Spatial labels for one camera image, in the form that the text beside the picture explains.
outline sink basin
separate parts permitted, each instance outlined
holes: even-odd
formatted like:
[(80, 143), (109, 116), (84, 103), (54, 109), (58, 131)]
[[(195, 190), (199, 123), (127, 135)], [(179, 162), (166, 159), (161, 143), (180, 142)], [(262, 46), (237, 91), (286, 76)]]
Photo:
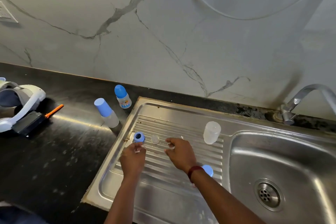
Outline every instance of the sink basin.
[[(222, 131), (207, 145), (203, 131), (212, 120)], [(213, 178), (266, 223), (336, 223), (334, 134), (146, 98), (138, 99), (83, 202), (109, 210), (123, 179), (119, 156), (139, 131), (147, 153), (135, 195), (138, 224), (217, 223), (164, 153), (167, 137), (188, 140), (199, 164), (212, 166)]]

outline sink drain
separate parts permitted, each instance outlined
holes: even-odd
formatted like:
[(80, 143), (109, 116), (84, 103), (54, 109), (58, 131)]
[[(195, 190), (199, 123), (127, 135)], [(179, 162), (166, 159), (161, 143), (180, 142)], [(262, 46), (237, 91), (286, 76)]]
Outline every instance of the sink drain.
[(259, 179), (255, 182), (254, 193), (263, 207), (277, 212), (282, 210), (282, 201), (284, 200), (278, 186), (268, 179)]

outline countertop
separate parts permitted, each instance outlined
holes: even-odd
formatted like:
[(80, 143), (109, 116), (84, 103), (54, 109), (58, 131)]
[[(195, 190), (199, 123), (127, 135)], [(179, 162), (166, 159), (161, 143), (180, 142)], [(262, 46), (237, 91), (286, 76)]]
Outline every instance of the countertop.
[[(42, 88), (38, 111), (65, 106), (28, 138), (0, 134), (0, 200), (34, 212), (50, 224), (103, 223), (107, 212), (80, 203), (118, 135), (103, 124), (93, 102), (104, 98), (124, 124), (115, 97), (118, 82), (0, 63), (0, 76)], [(132, 103), (139, 96), (265, 120), (270, 110), (123, 84)], [(296, 125), (335, 132), (333, 121), (299, 116)]]

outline electrical outlet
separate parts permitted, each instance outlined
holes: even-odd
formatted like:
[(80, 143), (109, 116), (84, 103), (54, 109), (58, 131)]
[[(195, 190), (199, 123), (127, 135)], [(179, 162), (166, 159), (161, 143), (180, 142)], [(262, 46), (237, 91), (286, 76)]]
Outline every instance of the electrical outlet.
[(1, 1), (0, 1), (0, 21), (18, 23), (14, 15), (11, 14), (11, 12), (7, 9), (7, 7)]

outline light blue bottle cap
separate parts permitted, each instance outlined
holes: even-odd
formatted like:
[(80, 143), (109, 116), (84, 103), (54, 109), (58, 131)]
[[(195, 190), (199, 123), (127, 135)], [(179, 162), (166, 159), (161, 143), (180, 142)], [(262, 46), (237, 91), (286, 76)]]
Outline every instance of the light blue bottle cap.
[(124, 86), (119, 85), (119, 84), (117, 86), (115, 86), (114, 93), (117, 96), (117, 98), (124, 98), (127, 95), (127, 92), (126, 92)]
[(202, 166), (202, 168), (204, 169), (204, 171), (205, 171), (208, 175), (210, 175), (210, 177), (213, 176), (213, 170), (212, 170), (212, 167), (211, 167), (211, 166), (209, 166), (209, 165), (204, 165), (204, 166)]
[(100, 115), (103, 117), (107, 117), (112, 113), (112, 109), (108, 103), (106, 103), (105, 99), (98, 98), (95, 100), (94, 105), (97, 107)]
[(145, 136), (142, 132), (137, 132), (137, 133), (134, 134), (133, 139), (136, 143), (139, 143), (139, 142), (143, 142), (145, 140)]

